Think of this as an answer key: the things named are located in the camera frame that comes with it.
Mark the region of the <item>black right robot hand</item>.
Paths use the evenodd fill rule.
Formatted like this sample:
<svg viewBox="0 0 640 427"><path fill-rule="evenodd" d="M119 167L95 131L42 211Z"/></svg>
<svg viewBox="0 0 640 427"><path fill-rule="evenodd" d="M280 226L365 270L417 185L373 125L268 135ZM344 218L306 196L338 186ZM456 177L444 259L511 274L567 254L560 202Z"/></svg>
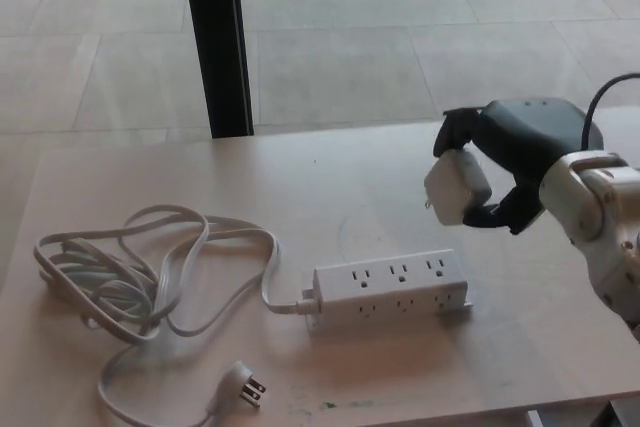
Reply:
<svg viewBox="0 0 640 427"><path fill-rule="evenodd" d="M438 221L520 234L544 211L544 175L580 150L585 118L560 98L494 100L446 112L433 147L436 163L424 181ZM500 202L489 202L491 187L468 144L513 176L515 185Z"/></svg>

